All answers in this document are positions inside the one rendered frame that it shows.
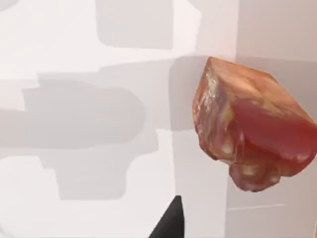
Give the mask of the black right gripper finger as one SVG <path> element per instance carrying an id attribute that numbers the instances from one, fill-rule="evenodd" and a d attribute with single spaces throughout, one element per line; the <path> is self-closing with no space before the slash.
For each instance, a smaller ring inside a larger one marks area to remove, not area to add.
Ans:
<path id="1" fill-rule="evenodd" d="M 182 197 L 176 195 L 148 238 L 185 238 Z"/>

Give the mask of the reddish brown bread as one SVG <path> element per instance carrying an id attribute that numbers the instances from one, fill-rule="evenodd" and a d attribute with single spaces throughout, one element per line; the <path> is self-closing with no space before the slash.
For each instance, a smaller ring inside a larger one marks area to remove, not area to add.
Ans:
<path id="1" fill-rule="evenodd" d="M 209 57 L 192 103 L 200 148 L 259 192 L 305 169 L 317 154 L 317 124 L 270 74 Z"/>

